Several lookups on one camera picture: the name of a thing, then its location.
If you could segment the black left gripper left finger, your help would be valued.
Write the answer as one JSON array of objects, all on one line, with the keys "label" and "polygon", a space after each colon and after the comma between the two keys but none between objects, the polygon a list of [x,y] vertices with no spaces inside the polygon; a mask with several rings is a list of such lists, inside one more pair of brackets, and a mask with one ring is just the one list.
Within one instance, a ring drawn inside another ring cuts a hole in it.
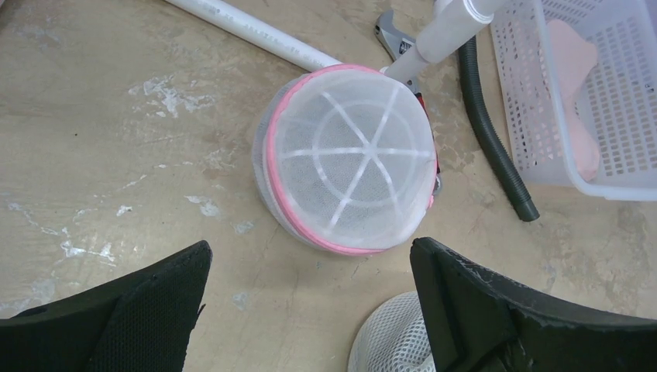
[{"label": "black left gripper left finger", "polygon": [[204,240],[1,321],[3,371],[181,371],[212,264]]}]

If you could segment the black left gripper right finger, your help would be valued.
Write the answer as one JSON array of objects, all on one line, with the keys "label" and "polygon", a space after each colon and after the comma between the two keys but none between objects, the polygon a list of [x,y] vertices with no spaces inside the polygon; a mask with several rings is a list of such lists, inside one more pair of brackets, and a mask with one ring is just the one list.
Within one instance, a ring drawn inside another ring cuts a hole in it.
[{"label": "black left gripper right finger", "polygon": [[537,291],[418,238],[411,269],[439,371],[654,371],[656,322]]}]

